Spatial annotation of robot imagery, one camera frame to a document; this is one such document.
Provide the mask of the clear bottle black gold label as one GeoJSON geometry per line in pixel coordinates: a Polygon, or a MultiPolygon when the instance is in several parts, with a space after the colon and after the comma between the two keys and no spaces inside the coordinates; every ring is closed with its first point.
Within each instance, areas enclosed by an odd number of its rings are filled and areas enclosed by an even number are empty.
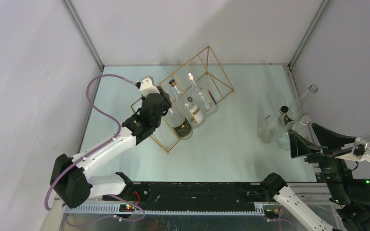
{"type": "Polygon", "coordinates": [[[188,140],[192,137],[193,130],[190,123],[175,106],[168,110],[165,119],[179,139],[188,140]]]}

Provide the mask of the clear bottle black cap white label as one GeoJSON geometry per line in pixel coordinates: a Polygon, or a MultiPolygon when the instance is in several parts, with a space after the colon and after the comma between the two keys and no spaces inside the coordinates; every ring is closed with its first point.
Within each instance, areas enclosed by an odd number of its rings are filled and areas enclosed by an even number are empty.
{"type": "Polygon", "coordinates": [[[194,99],[186,92],[178,88],[176,81],[171,79],[170,86],[175,94],[176,106],[180,109],[181,113],[186,117],[192,128],[199,128],[206,121],[205,115],[194,101],[194,99]]]}

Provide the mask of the greenish bottle black label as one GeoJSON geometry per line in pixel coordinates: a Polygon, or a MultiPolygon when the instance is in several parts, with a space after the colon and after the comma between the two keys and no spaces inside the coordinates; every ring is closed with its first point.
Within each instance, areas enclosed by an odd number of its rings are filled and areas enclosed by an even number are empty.
{"type": "Polygon", "coordinates": [[[297,100],[289,104],[288,112],[284,116],[285,124],[288,124],[292,121],[299,121],[301,117],[306,113],[310,100],[317,93],[318,86],[313,84],[309,86],[308,90],[297,100]]]}

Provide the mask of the clear bottle black cap front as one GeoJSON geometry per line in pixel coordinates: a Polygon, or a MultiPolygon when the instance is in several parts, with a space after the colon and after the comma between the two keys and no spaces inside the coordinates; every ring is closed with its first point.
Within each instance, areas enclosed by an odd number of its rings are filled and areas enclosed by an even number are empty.
{"type": "Polygon", "coordinates": [[[284,117],[289,111],[288,106],[281,106],[279,113],[269,115],[264,119],[259,131],[258,138],[262,143],[272,143],[283,132],[285,127],[284,117]]]}

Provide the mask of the clear bottle silver cap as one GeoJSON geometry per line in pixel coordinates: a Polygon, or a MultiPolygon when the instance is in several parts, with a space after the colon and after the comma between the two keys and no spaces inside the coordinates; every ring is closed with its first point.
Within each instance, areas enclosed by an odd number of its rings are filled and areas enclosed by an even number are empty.
{"type": "Polygon", "coordinates": [[[196,101],[203,114],[206,117],[209,117],[217,113],[219,106],[217,105],[212,93],[208,89],[203,88],[194,78],[192,73],[188,73],[188,79],[192,85],[189,90],[189,94],[196,101]]]}

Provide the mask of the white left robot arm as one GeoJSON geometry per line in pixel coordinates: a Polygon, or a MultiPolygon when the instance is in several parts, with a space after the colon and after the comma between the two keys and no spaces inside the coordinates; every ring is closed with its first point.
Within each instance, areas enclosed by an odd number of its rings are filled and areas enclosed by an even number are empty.
{"type": "Polygon", "coordinates": [[[142,96],[141,107],[105,142],[83,154],[56,158],[50,179],[50,189],[45,198],[49,208],[49,197],[53,191],[69,208],[76,208],[87,199],[116,195],[120,200],[132,197],[131,180],[123,173],[96,176],[95,172],[124,151],[133,148],[150,137],[161,125],[161,119],[172,107],[169,94],[161,87],[157,93],[142,96]]]}

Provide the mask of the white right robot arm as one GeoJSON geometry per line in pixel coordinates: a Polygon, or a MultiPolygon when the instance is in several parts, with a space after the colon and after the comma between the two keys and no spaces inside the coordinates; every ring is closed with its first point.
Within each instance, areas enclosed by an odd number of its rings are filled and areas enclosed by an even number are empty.
{"type": "MultiPolygon", "coordinates": [[[[291,157],[318,164],[326,183],[330,202],[347,231],[370,231],[370,178],[356,179],[346,161],[370,163],[370,135],[346,136],[321,125],[311,125],[318,144],[289,129],[291,157]]],[[[309,231],[332,231],[334,227],[321,219],[277,173],[269,174],[261,183],[261,195],[276,201],[288,210],[309,231]]]]}

